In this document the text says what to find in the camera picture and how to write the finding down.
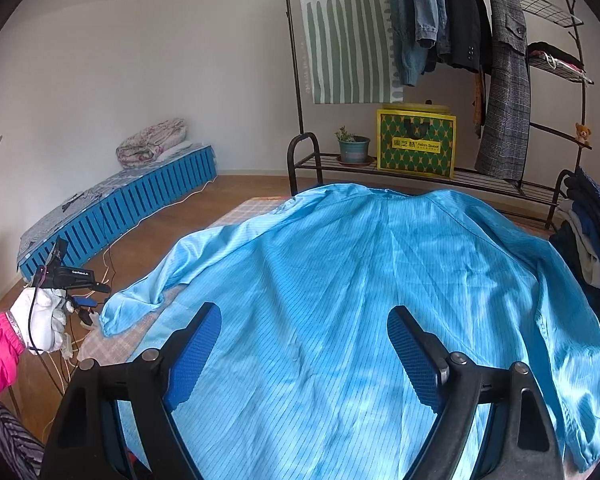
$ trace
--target green striped towel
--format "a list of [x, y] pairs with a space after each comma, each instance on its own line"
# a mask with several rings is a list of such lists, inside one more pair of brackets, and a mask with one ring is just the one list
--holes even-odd
[[314, 102], [402, 102], [389, 0], [300, 0]]

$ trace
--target clothing rack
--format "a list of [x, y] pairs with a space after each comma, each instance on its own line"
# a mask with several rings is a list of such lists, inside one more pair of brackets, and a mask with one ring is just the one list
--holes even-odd
[[[528, 182], [522, 177], [520, 180], [503, 180], [493, 178], [487, 175], [478, 173], [475, 170], [469, 170], [465, 168], [454, 168], [453, 179], [442, 178], [442, 177], [430, 177], [420, 176], [417, 174], [400, 174], [393, 171], [378, 170], [372, 164], [364, 167], [350, 167], [343, 166], [336, 160], [337, 153], [323, 153], [320, 151], [320, 145], [318, 139], [313, 132], [306, 132], [304, 130], [304, 117], [302, 115], [302, 92], [300, 85], [300, 74], [298, 69], [298, 51], [296, 49], [296, 35], [294, 30], [294, 20], [291, 9], [291, 0], [286, 1], [286, 18], [289, 26], [289, 38], [291, 41], [291, 55], [294, 69], [294, 79], [296, 84], [296, 103], [298, 106], [298, 127], [299, 134], [295, 136], [289, 143], [289, 147], [286, 154], [287, 171], [289, 176], [289, 186], [291, 194], [295, 196], [298, 193], [298, 180], [296, 172], [297, 170], [314, 170], [316, 172], [317, 183], [321, 186], [324, 183], [323, 172], [324, 171], [336, 171], [339, 173], [359, 173], [359, 174], [372, 174], [379, 176], [390, 176], [394, 178], [403, 178], [409, 180], [420, 180], [425, 182], [432, 182], [435, 184], [443, 184], [448, 186], [461, 187], [465, 189], [473, 189], [478, 191], [485, 191], [501, 196], [507, 196], [525, 200], [530, 203], [535, 203], [549, 208], [547, 216], [539, 218], [536, 216], [528, 216], [518, 214], [515, 212], [506, 211], [508, 215], [519, 216], [521, 218], [527, 218], [531, 220], [542, 221], [546, 228], [549, 228], [552, 224], [555, 208], [558, 202], [566, 197], [564, 189], [562, 188], [562, 181], [568, 176], [569, 171], [564, 170], [560, 172], [556, 181], [555, 187], [544, 186], [534, 182]], [[569, 35], [574, 39], [580, 62], [584, 64], [582, 55], [582, 45], [580, 43], [580, 35], [578, 27], [583, 24], [582, 20], [576, 18], [574, 15], [575, 0], [565, 0], [568, 8], [568, 12], [563, 11], [557, 6], [554, 6], [547, 0], [525, 0], [523, 10], [536, 16], [540, 16], [558, 26], [564, 28], [572, 28], [573, 31], [569, 31]], [[531, 76], [531, 67], [538, 66], [537, 63], [531, 62], [527, 56], [527, 70], [529, 72], [529, 78]], [[551, 70], [550, 66], [538, 67], [548, 72], [556, 73]], [[556, 75], [567, 79], [563, 74], [556, 73]], [[577, 80], [582, 85], [582, 113], [581, 123], [585, 124], [586, 118], [586, 105], [587, 105], [587, 81], [584, 79]], [[545, 126], [544, 124], [538, 124], [534, 122], [529, 123], [530, 129], [540, 130], [545, 133], [556, 136], [560, 139], [565, 139], [570, 142], [577, 144], [578, 155], [576, 158], [577, 168], [580, 165], [580, 159], [582, 156], [582, 150], [590, 150], [591, 147], [579, 142], [576, 137], [563, 133], [559, 130]], [[309, 155], [296, 161], [296, 146], [303, 140], [309, 139], [313, 145], [313, 151]]]

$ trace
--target blue bed frame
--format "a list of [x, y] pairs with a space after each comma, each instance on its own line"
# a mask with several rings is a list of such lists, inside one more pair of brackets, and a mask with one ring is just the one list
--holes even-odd
[[210, 146], [178, 158], [118, 188], [49, 234], [43, 244], [18, 262], [20, 272], [30, 281], [36, 269], [44, 264], [58, 236], [69, 242], [64, 264], [81, 267], [139, 221], [215, 177], [216, 165]]

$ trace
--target black blazer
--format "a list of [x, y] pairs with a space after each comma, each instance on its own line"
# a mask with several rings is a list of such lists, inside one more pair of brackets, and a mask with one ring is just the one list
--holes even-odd
[[446, 0], [451, 54], [445, 61], [456, 68], [491, 71], [491, 28], [484, 0]]

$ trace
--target gray plaid coat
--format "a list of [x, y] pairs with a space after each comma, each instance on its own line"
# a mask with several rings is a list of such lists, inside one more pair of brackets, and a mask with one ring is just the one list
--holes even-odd
[[518, 0], [490, 0], [493, 68], [484, 131], [475, 169], [497, 178], [522, 178], [531, 115], [526, 69], [526, 23]]

